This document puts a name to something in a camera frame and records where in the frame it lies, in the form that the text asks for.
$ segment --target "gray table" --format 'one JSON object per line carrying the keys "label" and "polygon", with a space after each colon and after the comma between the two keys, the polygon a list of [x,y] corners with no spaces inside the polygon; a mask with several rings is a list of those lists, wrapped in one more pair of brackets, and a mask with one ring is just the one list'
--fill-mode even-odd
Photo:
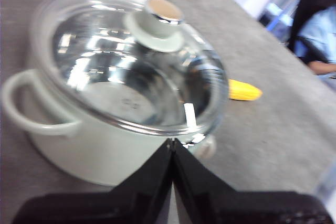
{"label": "gray table", "polygon": [[[27,27],[41,1],[2,0],[2,81],[24,69]],[[218,151],[204,164],[240,190],[312,192],[336,153],[336,95],[233,0],[170,1],[212,43],[230,78],[264,92],[254,102],[229,101]],[[30,197],[108,190],[48,163],[5,115],[1,126],[1,223]],[[171,206],[169,223],[177,223]]]}

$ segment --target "black chair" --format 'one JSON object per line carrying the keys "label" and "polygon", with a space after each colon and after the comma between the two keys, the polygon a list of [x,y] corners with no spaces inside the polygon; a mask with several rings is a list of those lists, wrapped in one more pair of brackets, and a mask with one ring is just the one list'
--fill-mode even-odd
{"label": "black chair", "polygon": [[315,13],[328,8],[333,4],[336,4],[336,0],[300,0],[294,16],[290,38],[288,40],[288,48],[291,51],[294,51],[295,41],[301,40],[303,44],[308,48],[308,54],[312,54],[315,59],[323,62],[328,62],[323,52],[315,48],[308,40],[305,40],[305,38],[298,37],[298,33],[304,23],[309,20]]}

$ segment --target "glass lid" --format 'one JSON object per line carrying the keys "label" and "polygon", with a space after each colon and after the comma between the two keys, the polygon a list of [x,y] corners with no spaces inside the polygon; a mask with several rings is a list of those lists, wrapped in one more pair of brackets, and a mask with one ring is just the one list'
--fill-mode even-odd
{"label": "glass lid", "polygon": [[219,56],[168,1],[47,0],[30,36],[47,79],[108,123],[169,136],[223,114]]}

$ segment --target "pot handle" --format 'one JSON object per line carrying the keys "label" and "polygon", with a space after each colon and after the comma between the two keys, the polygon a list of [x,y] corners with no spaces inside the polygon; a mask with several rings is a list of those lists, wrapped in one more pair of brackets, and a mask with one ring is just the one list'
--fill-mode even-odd
{"label": "pot handle", "polygon": [[[42,124],[27,118],[17,109],[14,101],[14,92],[25,85],[33,87],[35,93],[39,96],[40,101],[53,113],[55,116],[64,119],[66,123],[61,124]],[[11,76],[2,87],[2,104],[4,110],[7,112],[9,118],[16,123],[23,130],[37,133],[41,135],[56,136],[66,135],[73,136],[79,125],[80,121],[76,120],[68,113],[55,98],[50,95],[37,76],[35,69],[29,69]]]}

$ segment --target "lid knob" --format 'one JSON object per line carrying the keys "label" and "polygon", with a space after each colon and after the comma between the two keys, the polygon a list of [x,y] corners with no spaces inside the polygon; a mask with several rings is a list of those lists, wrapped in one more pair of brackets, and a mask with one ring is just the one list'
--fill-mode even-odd
{"label": "lid knob", "polygon": [[178,51],[184,43],[181,10],[166,0],[147,0],[140,12],[124,19],[125,27],[142,45],[160,52]]}

